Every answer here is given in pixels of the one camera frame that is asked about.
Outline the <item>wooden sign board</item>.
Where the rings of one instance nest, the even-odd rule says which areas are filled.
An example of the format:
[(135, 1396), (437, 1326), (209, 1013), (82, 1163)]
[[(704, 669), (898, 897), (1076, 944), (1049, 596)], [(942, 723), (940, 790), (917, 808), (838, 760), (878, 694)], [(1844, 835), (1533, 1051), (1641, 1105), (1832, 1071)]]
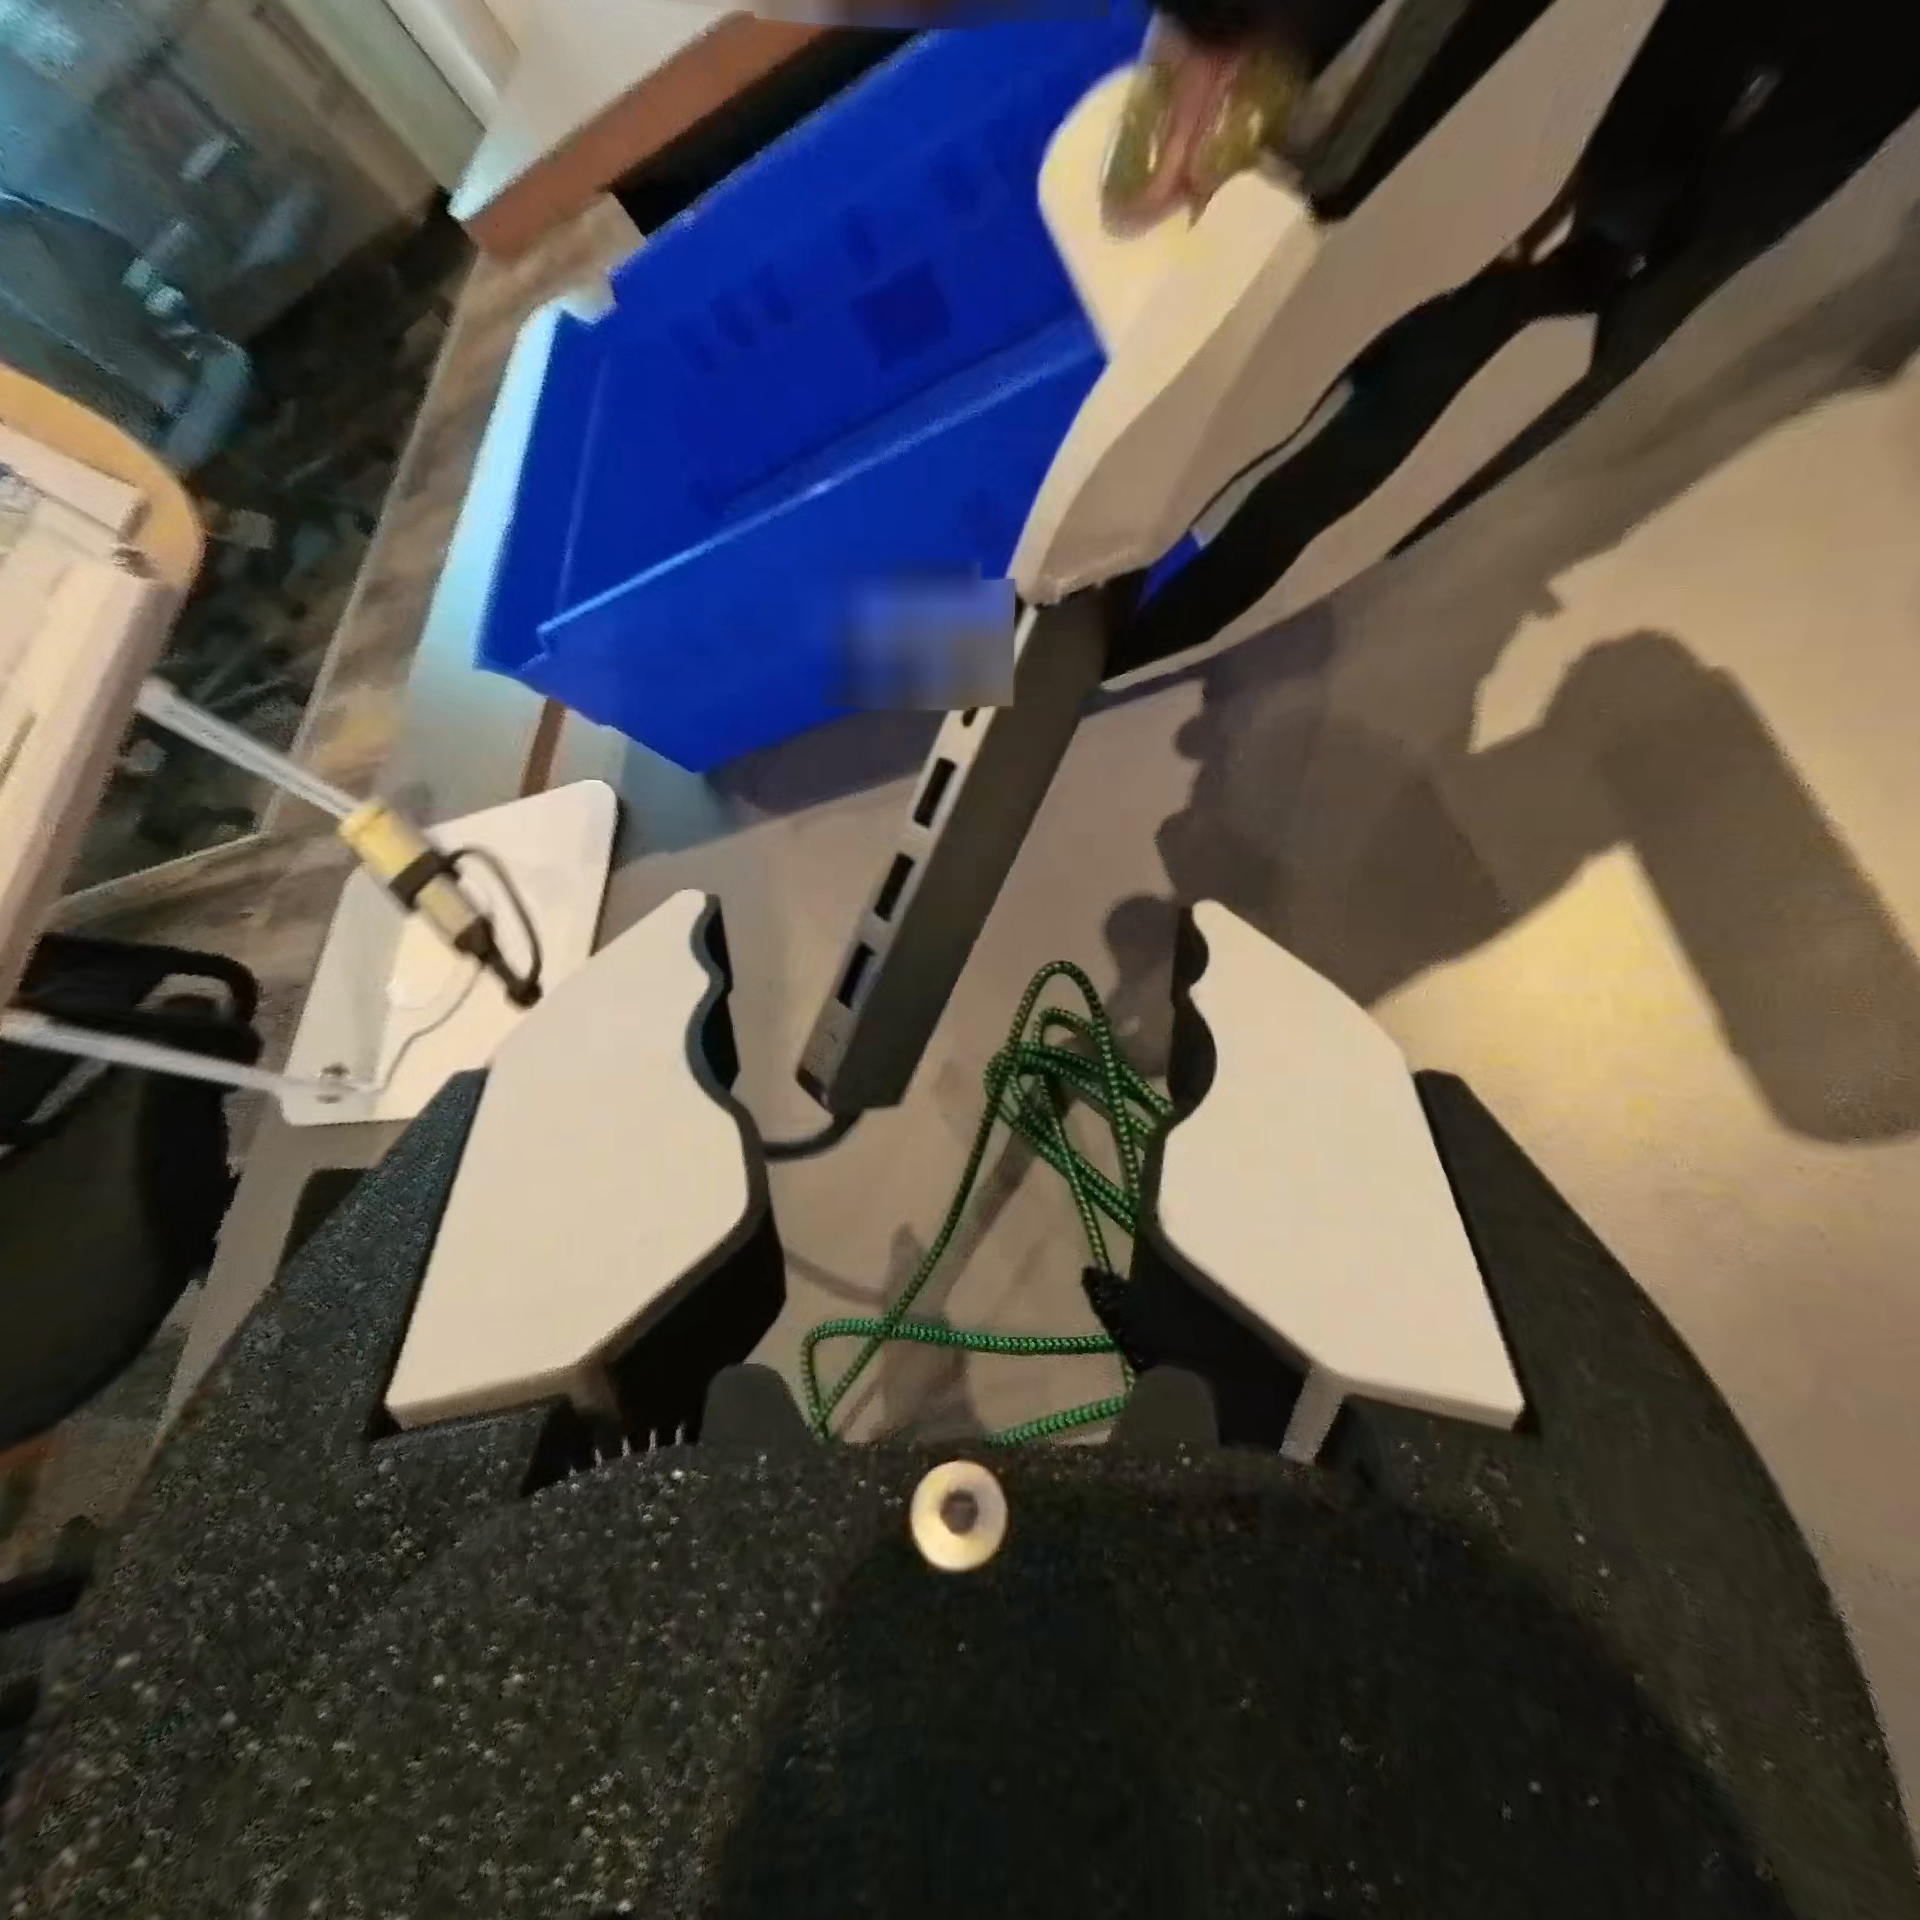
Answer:
[(94, 779), (84, 791), (86, 808), (74, 819), (74, 833), (66, 843), (68, 857), (45, 899), (39, 921), (22, 951), (18, 972), (10, 979), (3, 979), (2, 932), (2, 995), (10, 998), (27, 968), (27, 960), (47, 915), (63, 894), (68, 876), (80, 854), (86, 823), (102, 800), (118, 750), (132, 725), (138, 689), (147, 671), (158, 664), (179, 618), (186, 592), (198, 578), (204, 562), (204, 532), (195, 506), (181, 488), (179, 478), (149, 447), (132, 440), (132, 436), (103, 416), (11, 365), (3, 365), (2, 369), (2, 427), (5, 424), (18, 425), (60, 452), (71, 454), (94, 468), (103, 468), (108, 473), (125, 478), (147, 490), (149, 508), (141, 532), (135, 537), (135, 553), (158, 587), (152, 635), (146, 637), (141, 649), (135, 654), (120, 696), (124, 711), (113, 713), (108, 722), (108, 731), (102, 738), (102, 750), (96, 757)]

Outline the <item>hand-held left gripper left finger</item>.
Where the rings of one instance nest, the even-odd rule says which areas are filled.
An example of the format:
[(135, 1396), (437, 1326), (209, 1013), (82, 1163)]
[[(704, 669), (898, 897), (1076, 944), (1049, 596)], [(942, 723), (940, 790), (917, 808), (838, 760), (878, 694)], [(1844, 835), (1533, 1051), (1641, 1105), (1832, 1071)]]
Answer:
[(485, 1071), (386, 1388), (395, 1427), (557, 1401), (699, 1432), (786, 1304), (721, 903), (668, 895)]

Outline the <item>grey usb hub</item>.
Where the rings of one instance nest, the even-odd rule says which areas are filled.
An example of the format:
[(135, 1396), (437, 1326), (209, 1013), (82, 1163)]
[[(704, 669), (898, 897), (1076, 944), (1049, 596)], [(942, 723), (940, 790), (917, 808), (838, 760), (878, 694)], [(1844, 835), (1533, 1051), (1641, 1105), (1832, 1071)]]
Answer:
[(1011, 701), (944, 715), (796, 1066), (829, 1117), (908, 1091), (1101, 683), (1108, 623), (1097, 587), (1028, 607)]

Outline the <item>blue plastic storage bin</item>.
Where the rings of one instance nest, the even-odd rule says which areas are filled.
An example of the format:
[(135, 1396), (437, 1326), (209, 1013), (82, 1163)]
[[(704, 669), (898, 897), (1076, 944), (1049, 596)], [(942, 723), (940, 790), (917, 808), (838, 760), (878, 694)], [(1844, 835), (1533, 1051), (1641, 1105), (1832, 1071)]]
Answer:
[(884, 587), (1004, 587), (1105, 348), (1045, 148), (1146, 4), (906, 40), (559, 312), (471, 661), (688, 771), (850, 711)]

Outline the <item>black office chair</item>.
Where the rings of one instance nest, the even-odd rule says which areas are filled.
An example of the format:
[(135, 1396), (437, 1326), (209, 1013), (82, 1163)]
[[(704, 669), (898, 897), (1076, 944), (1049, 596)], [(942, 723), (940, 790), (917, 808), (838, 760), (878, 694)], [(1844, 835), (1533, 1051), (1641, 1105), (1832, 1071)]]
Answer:
[[(243, 964), (47, 932), (16, 1006), (213, 1064), (262, 1060)], [(204, 1277), (236, 1188), (227, 1089), (18, 1042), (2, 1064), (2, 1446), (58, 1427), (149, 1346)]]

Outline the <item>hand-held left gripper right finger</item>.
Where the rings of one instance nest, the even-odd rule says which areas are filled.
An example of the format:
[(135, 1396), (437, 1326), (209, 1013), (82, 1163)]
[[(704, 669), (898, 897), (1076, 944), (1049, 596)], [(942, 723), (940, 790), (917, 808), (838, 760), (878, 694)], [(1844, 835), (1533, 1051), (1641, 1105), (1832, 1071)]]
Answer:
[(1182, 909), (1170, 1115), (1123, 1274), (1090, 1283), (1139, 1384), (1205, 1394), (1211, 1439), (1316, 1462), (1355, 1411), (1526, 1424), (1522, 1367), (1402, 1047), (1218, 899)]

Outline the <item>white lamp stand base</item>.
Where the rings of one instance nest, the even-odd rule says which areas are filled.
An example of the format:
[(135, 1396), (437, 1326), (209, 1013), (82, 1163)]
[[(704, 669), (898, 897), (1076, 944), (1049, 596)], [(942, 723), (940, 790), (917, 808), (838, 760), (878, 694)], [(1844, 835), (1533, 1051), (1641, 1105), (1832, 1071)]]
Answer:
[(618, 797), (573, 779), (421, 827), (358, 800), (149, 675), (135, 710), (161, 731), (323, 813), (351, 878), (313, 972), (289, 1064), (225, 1066), (138, 1038), (3, 1011), (3, 1044), (252, 1091), (293, 1126), (413, 1117), (447, 1077), (485, 1066), (519, 1017), (592, 954), (612, 876)]

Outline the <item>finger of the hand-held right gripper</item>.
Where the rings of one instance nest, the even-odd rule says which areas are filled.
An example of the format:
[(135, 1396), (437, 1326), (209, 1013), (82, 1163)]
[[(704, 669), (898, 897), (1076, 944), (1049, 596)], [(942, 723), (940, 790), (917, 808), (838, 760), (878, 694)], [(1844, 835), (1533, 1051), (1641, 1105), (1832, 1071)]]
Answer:
[(1337, 597), (1418, 540), (1594, 360), (1591, 298), (1288, 298), (1173, 395), (1193, 443), (1103, 592), (1103, 689), (1147, 683)]
[(1627, 67), (1627, 2), (1547, 4), (1349, 211), (1251, 172), (1131, 236), (1097, 207), (1129, 72), (1093, 84), (1035, 191), (1105, 365), (1021, 526), (1019, 596), (1049, 605), (1157, 562), (1364, 348), (1547, 211)]

